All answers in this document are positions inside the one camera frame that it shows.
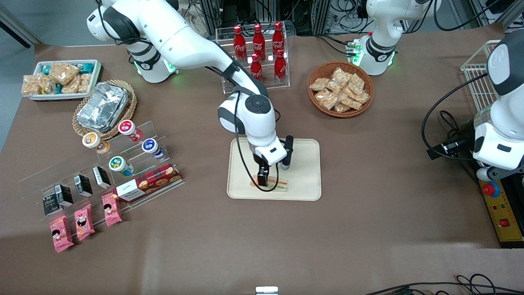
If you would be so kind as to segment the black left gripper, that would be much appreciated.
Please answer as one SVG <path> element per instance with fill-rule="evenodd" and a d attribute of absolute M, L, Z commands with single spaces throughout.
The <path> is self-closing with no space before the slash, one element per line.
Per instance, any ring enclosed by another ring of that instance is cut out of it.
<path fill-rule="evenodd" d="M 468 120 L 459 128 L 453 129 L 448 140 L 427 149 L 427 155 L 430 159 L 437 159 L 440 157 L 457 159 L 457 151 L 461 148 L 461 145 L 473 145 L 474 142 L 474 120 Z"/>

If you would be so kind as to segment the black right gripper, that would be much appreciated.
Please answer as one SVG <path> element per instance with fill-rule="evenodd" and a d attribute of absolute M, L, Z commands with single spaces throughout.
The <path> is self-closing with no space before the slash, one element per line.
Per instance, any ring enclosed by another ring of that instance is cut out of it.
<path fill-rule="evenodd" d="M 260 187 L 267 187 L 270 165 L 263 156 L 253 154 L 253 159 L 258 164 L 259 170 L 257 173 L 257 185 Z"/>

